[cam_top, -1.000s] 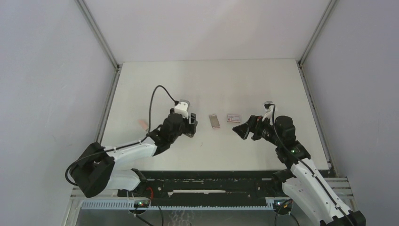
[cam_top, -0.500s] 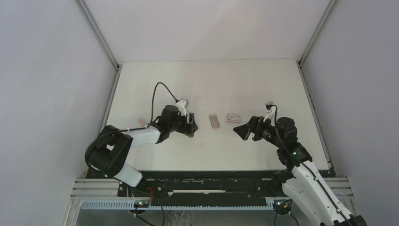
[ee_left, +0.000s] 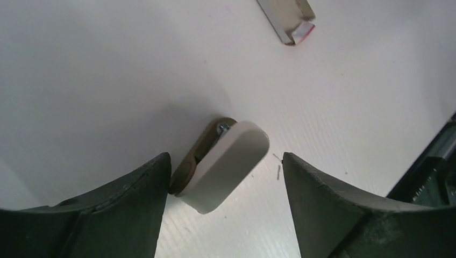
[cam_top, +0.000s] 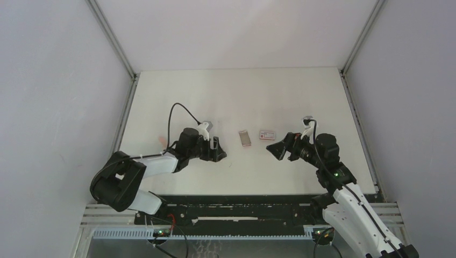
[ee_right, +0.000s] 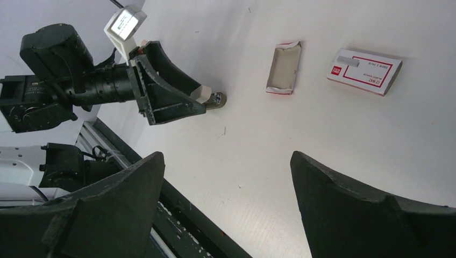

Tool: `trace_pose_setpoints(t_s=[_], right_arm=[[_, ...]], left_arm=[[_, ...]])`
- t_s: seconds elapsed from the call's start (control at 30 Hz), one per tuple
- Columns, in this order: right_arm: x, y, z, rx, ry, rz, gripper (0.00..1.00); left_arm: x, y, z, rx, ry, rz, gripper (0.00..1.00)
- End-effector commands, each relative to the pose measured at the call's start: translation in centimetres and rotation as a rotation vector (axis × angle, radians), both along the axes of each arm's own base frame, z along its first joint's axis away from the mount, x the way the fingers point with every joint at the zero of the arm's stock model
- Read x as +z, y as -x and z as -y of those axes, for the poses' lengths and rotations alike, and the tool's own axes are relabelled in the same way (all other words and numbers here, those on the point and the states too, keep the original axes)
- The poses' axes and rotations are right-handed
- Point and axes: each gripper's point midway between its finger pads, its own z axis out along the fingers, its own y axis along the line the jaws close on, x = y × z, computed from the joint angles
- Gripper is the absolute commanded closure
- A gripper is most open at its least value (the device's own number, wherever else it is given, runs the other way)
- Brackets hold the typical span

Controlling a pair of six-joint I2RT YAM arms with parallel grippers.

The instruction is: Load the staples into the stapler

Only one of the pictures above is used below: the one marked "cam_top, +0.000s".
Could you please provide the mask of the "red white staple box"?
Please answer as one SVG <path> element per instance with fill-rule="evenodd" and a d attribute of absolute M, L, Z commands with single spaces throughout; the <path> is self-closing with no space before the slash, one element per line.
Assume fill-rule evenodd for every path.
<path fill-rule="evenodd" d="M 261 130 L 260 134 L 259 134 L 259 139 L 261 139 L 261 140 L 275 140 L 275 132 L 274 131 Z"/>

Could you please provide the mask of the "grey staple tray insert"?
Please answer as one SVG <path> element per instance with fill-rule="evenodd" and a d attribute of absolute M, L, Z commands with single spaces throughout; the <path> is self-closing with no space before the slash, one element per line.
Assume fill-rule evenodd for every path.
<path fill-rule="evenodd" d="M 239 131 L 239 137 L 243 147 L 251 146 L 252 143 L 247 130 Z"/>

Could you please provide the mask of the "pink stapler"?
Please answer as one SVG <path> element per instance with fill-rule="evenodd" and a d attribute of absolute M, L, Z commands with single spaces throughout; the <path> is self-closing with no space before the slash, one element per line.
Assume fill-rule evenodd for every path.
<path fill-rule="evenodd" d="M 158 139 L 159 139 L 159 142 L 161 143 L 162 147 L 163 148 L 167 148 L 168 139 L 166 137 L 163 137 L 163 136 L 160 136 Z"/>

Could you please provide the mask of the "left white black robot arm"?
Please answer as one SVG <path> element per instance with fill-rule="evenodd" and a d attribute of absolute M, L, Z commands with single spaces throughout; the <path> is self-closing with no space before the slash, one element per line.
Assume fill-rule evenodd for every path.
<path fill-rule="evenodd" d="M 218 137 L 210 138 L 206 129 L 187 127 L 164 154 L 132 157 L 122 151 L 113 153 L 92 179 L 89 191 L 95 201 L 117 212 L 143 212 L 155 224 L 162 224 L 168 210 L 160 197 L 140 189 L 143 179 L 177 173 L 192 159 L 219 162 L 226 157 Z"/>

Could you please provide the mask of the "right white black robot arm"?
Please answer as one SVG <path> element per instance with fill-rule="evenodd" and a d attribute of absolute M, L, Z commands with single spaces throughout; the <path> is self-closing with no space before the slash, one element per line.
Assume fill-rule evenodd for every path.
<path fill-rule="evenodd" d="M 328 223 L 352 248 L 357 257 L 418 257 L 417 249 L 404 244 L 374 211 L 351 171 L 340 161 L 336 137 L 322 133 L 313 141 L 301 133 L 288 133 L 266 149 L 282 160 L 299 159 L 313 165 L 318 182 L 327 190 L 313 198 L 311 218 Z"/>

